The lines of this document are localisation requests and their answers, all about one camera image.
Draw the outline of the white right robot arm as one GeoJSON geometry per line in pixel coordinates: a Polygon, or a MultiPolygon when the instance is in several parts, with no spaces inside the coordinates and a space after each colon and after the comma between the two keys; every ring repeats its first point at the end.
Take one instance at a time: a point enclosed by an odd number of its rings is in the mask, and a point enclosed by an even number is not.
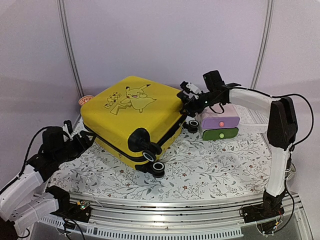
{"type": "Polygon", "coordinates": [[[294,149],[298,123],[290,96],[271,96],[238,83],[226,84],[217,70],[203,75],[207,92],[183,81],[177,97],[182,101],[180,112],[189,117],[201,114],[214,105],[234,104],[268,117],[267,139],[271,147],[271,170],[265,188],[267,195],[277,198],[285,191],[285,171],[294,149]]]}

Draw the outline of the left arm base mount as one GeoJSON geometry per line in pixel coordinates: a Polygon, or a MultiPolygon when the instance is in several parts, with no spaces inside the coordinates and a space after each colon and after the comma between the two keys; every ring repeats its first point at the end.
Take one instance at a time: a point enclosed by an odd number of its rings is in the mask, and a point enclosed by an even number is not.
{"type": "Polygon", "coordinates": [[[69,203],[66,210],[57,210],[51,214],[57,217],[66,218],[69,220],[88,223],[91,217],[92,207],[91,203],[86,200],[80,200],[77,203],[69,203]]]}

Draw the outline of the yellow Pikachu suitcase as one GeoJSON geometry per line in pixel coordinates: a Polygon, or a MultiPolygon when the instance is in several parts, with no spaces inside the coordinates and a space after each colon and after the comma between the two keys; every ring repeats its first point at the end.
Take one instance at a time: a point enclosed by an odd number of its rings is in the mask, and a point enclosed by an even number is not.
{"type": "Polygon", "coordinates": [[[161,156],[181,134],[180,90],[128,76],[80,108],[83,126],[96,143],[134,170],[156,178],[165,174],[161,156]]]}

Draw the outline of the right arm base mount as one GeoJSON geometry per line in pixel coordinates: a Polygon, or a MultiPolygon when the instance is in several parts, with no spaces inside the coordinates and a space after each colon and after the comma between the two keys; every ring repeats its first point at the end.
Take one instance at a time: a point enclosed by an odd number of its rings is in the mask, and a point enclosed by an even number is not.
{"type": "Polygon", "coordinates": [[[292,201],[291,213],[287,220],[287,222],[290,222],[295,210],[295,200],[292,194],[287,189],[285,189],[282,193],[280,193],[277,196],[273,196],[269,194],[266,190],[264,190],[262,195],[262,203],[255,205],[243,205],[239,209],[239,215],[244,219],[245,223],[262,221],[269,218],[275,218],[277,216],[284,216],[285,210],[283,207],[282,200],[286,194],[288,194],[292,201]]]}

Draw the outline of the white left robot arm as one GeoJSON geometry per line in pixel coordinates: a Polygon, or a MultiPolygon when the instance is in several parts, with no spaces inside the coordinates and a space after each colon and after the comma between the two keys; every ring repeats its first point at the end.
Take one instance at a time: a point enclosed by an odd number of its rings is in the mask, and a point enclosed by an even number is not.
{"type": "Polygon", "coordinates": [[[88,223],[92,208],[84,200],[71,203],[70,194],[58,187],[47,187],[35,196],[63,163],[78,159],[94,143],[96,135],[88,131],[73,133],[72,123],[46,126],[37,131],[42,144],[32,157],[25,156],[20,172],[0,190],[0,238],[18,240],[28,238],[24,231],[43,217],[53,214],[61,217],[63,227],[79,228],[79,222],[88,223]]]}

